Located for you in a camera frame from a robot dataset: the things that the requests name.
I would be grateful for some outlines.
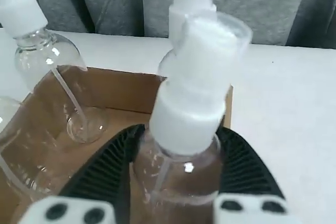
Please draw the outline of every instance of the bottle neck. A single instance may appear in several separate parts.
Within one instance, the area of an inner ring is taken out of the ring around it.
[[[16,43],[20,48],[35,48],[48,44],[52,38],[52,34],[44,27],[30,34],[16,38]]]

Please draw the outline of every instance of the clear plastic bottle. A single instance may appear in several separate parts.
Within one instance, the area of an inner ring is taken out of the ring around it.
[[[169,7],[169,40],[173,46],[161,60],[157,75],[161,80],[170,75],[174,70],[174,62],[176,61],[176,52],[181,39],[182,25],[188,15],[204,11],[216,12],[217,7],[213,0],[173,0]]]
[[[36,0],[0,0],[0,22],[17,42],[15,65],[30,91],[53,115],[59,115],[55,121],[63,121],[61,126],[67,126],[73,140],[97,140],[107,127],[107,116],[88,106],[95,104],[95,98],[85,83],[87,67],[76,46],[45,28],[48,22]],[[41,80],[50,89],[45,86],[36,92]],[[53,94],[55,86],[59,93]]]
[[[84,82],[87,67],[76,46],[45,28],[16,38],[16,42],[15,66],[32,93],[43,96],[40,100],[45,108],[52,114],[59,114],[60,100],[57,97],[34,92],[41,80],[57,81],[56,85],[61,86],[58,90],[64,92],[64,115],[61,117],[66,120],[70,137],[80,143],[97,140],[107,127],[107,115],[102,109],[85,105],[85,99],[91,104],[95,99]]]
[[[0,167],[7,183],[32,201],[57,194],[70,179],[53,137],[18,101],[0,97]]]
[[[152,223],[210,223],[222,165],[216,130],[251,30],[229,15],[190,16],[133,163]]]
[[[144,189],[150,223],[211,223],[222,168],[217,136],[201,154],[175,155],[147,130],[140,150],[133,169]]]

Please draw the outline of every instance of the plastic tube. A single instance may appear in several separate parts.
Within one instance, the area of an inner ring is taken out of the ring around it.
[[[86,116],[84,114],[84,111],[81,108],[81,106],[79,105],[78,101],[76,100],[74,94],[72,93],[72,91],[68,87],[67,83],[65,82],[65,80],[63,79],[63,77],[58,72],[57,68],[55,68],[52,65],[51,71],[54,74],[55,78],[61,84],[62,88],[64,89],[64,91],[66,92],[66,94],[68,95],[68,97],[70,98],[70,100],[72,101],[72,103],[74,104],[75,109],[76,109],[77,113],[79,114],[79,116],[80,116],[80,118],[82,120],[82,126],[83,126],[83,132],[84,132],[83,141],[86,142],[87,139],[88,139],[88,120],[87,120],[87,118],[86,118]]]

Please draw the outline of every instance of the clear bottle base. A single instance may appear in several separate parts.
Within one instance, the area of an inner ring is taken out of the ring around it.
[[[93,143],[98,140],[108,126],[108,117],[104,110],[94,107],[82,107],[88,120],[87,137],[78,112],[71,115],[67,124],[67,132],[72,140],[78,143]]]

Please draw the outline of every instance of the spray nozzle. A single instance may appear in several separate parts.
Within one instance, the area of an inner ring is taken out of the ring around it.
[[[219,12],[187,18],[171,80],[225,96],[235,62],[252,38],[241,20]]]

